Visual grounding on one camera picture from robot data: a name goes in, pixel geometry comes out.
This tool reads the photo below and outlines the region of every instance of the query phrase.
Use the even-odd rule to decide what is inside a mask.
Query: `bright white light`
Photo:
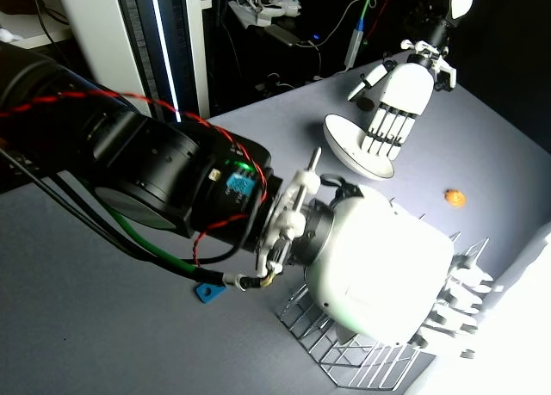
[[[472,4],[473,0],[451,0],[451,17],[457,19],[464,16]]]
[[[172,96],[172,104],[176,110],[178,107],[178,100],[176,99],[176,89],[174,87],[174,80],[172,79],[172,69],[170,68],[169,53],[166,49],[166,41],[164,40],[163,20],[161,19],[161,11],[158,8],[158,0],[152,0],[153,12],[155,12],[155,21],[157,22],[158,38],[161,40],[161,49],[163,51],[164,68],[166,68],[166,74],[169,78],[170,95]],[[176,121],[181,122],[182,118],[180,113],[176,112]]]

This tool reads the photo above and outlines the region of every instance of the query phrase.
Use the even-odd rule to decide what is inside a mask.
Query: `white light strip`
[[[176,99],[176,89],[174,88],[174,80],[172,79],[172,69],[170,68],[169,53],[166,49],[166,41],[164,40],[163,20],[161,19],[161,11],[158,8],[158,0],[153,1],[153,11],[155,12],[155,21],[157,21],[158,37],[161,40],[161,49],[163,50],[164,67],[166,68],[166,74],[169,77],[170,95],[172,96],[172,105],[176,110],[178,107],[178,100]],[[176,112],[176,121],[181,122],[182,118],[180,113]]]

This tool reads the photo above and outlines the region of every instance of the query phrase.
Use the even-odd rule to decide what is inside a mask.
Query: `gray table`
[[[396,161],[396,177],[349,172],[324,142],[322,120],[369,117],[345,101],[352,71],[222,115],[215,121],[265,145],[287,181],[321,145],[319,171],[369,184],[446,233],[459,249],[492,238],[482,265],[495,275],[551,216],[551,157],[458,87],[432,98]],[[446,188],[467,194],[451,208]],[[322,191],[329,199],[331,193]],[[336,390],[279,323],[300,283],[290,269],[270,290],[231,291],[209,306],[192,284],[135,262],[85,230],[36,188],[0,197],[0,393],[328,394]],[[145,235],[179,256],[190,241]],[[227,246],[207,239],[201,256]],[[240,253],[220,268],[251,270]]]

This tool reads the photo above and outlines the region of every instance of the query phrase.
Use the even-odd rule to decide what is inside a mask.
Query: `green led light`
[[[247,171],[254,171],[254,168],[251,167],[251,166],[250,166],[249,164],[247,164],[247,163],[241,163],[241,162],[239,162],[239,161],[236,161],[234,164],[237,165],[237,166],[239,166],[239,167],[241,167],[242,169],[247,170]]]

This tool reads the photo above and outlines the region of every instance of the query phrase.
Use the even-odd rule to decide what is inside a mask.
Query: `wire basket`
[[[462,254],[478,259],[488,240]],[[339,342],[339,326],[313,302],[306,284],[291,295],[279,319],[338,387],[396,391],[406,377],[414,380],[433,358],[410,345],[389,346],[367,336],[354,335]]]

